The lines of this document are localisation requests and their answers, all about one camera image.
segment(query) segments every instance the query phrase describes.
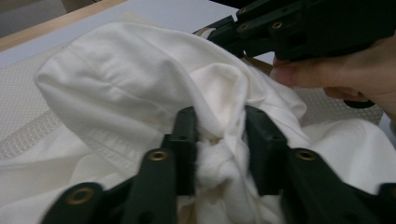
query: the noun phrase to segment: metal screw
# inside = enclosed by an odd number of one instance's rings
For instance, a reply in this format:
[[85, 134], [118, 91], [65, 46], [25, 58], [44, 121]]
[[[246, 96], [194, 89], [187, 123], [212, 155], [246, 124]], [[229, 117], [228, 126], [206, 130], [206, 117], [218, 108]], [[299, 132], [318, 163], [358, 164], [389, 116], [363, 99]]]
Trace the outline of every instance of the metal screw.
[[314, 161], [317, 156], [315, 155], [315, 153], [310, 152], [310, 151], [298, 151], [296, 152], [296, 157], [300, 160], [304, 160], [304, 161]]
[[273, 23], [272, 28], [274, 30], [278, 30], [278, 29], [280, 29], [280, 27], [282, 27], [282, 25], [283, 25], [283, 23], [281, 21], [276, 21], [276, 22]]
[[85, 203], [89, 201], [92, 197], [95, 191], [90, 188], [81, 188], [81, 189], [76, 189], [73, 191], [71, 194], [67, 196], [67, 203], [73, 204], [73, 205], [78, 205]]
[[168, 157], [168, 153], [164, 151], [155, 151], [151, 152], [148, 155], [148, 158], [151, 159], [152, 161], [163, 161]]

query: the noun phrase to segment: fabric fold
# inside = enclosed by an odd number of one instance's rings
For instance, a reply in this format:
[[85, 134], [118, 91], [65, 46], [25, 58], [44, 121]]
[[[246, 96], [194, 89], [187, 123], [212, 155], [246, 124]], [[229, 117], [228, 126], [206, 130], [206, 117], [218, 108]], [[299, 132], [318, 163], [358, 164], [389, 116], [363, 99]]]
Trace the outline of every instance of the fabric fold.
[[[323, 152], [332, 166], [340, 167], [337, 172], [346, 182], [372, 189], [379, 181], [396, 181], [390, 171], [396, 169], [396, 156], [388, 143], [382, 143], [380, 132], [367, 137], [371, 133], [361, 131], [375, 126], [351, 120], [357, 131], [339, 123], [301, 127], [306, 106], [293, 90], [198, 36], [111, 23], [54, 55], [35, 83], [49, 107], [91, 153], [70, 168], [73, 174], [65, 177], [62, 189], [72, 185], [72, 179], [95, 180], [109, 188], [135, 175], [144, 153], [172, 131], [177, 111], [193, 106], [199, 133], [197, 194], [179, 198], [182, 223], [284, 223], [278, 197], [259, 197], [248, 173], [245, 105], [264, 110], [290, 147]], [[357, 148], [343, 145], [355, 135], [360, 141]], [[370, 157], [352, 157], [359, 150], [370, 155], [373, 146], [385, 147], [379, 150], [386, 151], [387, 166], [370, 165], [374, 170], [368, 171], [362, 162], [374, 164]], [[350, 156], [337, 160], [334, 155], [347, 149]], [[368, 184], [359, 180], [361, 172], [384, 175], [371, 176]]]

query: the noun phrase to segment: white fabric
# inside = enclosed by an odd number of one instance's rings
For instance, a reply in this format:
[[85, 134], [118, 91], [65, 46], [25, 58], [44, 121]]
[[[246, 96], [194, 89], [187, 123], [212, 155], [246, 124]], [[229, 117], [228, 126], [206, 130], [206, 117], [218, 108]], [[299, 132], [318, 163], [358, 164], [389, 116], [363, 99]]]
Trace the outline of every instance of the white fabric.
[[284, 223], [278, 197], [260, 198], [248, 175], [245, 105], [269, 114], [290, 147], [322, 154], [347, 183], [373, 193], [379, 183], [396, 182], [395, 151], [373, 124], [353, 119], [302, 128], [305, 105], [293, 91], [197, 36], [109, 24], [53, 56], [35, 81], [73, 133], [62, 126], [2, 162], [1, 223], [38, 223], [72, 185], [111, 188], [135, 175], [142, 155], [187, 106], [199, 121], [198, 193], [179, 199], [180, 223]]
[[[123, 13], [117, 21], [157, 26], [131, 12]], [[0, 69], [0, 161], [25, 153], [61, 124], [47, 106], [33, 79], [44, 62], [70, 43], [71, 40], [67, 40], [66, 43]]]

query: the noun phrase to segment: robotic arm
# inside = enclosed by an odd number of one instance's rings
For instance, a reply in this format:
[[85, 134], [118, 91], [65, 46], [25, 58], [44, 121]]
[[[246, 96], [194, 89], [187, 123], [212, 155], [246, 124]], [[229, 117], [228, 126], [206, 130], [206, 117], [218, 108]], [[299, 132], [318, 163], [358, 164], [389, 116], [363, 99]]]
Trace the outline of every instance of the robotic arm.
[[214, 22], [208, 40], [237, 57], [274, 51], [280, 60], [339, 56], [394, 35], [394, 0], [259, 0]]

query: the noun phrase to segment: white garment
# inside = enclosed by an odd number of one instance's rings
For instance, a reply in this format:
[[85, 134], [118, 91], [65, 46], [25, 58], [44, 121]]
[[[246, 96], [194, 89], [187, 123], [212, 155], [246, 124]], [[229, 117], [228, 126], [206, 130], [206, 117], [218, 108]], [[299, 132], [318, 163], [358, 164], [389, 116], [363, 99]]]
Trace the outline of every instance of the white garment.
[[1, 223], [38, 223], [70, 186], [95, 181], [111, 188], [135, 175], [143, 154], [160, 145], [187, 106], [198, 117], [198, 192], [179, 200], [180, 223], [284, 223], [278, 197], [260, 198], [248, 175], [245, 105], [264, 110], [290, 147], [318, 151], [347, 183], [375, 192], [396, 182], [396, 153], [373, 124], [302, 128], [305, 105], [292, 90], [194, 35], [112, 23], [53, 56], [35, 81], [74, 134], [63, 126], [3, 163]]

